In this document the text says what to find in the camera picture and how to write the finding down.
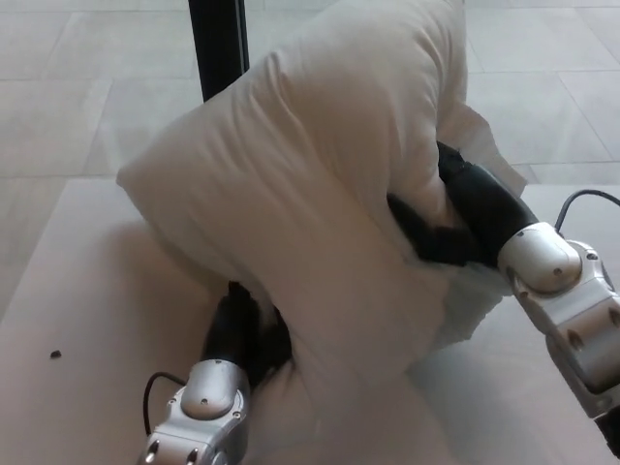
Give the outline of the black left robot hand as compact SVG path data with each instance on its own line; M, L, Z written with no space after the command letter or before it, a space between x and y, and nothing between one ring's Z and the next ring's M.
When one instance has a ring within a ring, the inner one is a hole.
M240 367L251 390L292 357L290 334L282 316L262 324L257 301L239 283L231 281L217 305L205 336L201 359L222 359Z

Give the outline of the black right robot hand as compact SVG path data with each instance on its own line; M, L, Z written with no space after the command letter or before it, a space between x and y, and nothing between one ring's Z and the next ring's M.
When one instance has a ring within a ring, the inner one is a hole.
M437 146L440 178L464 225L431 226L394 194L387 195L390 212L421 260L495 268L509 239L538 218L490 171L465 161L448 145L438 142Z

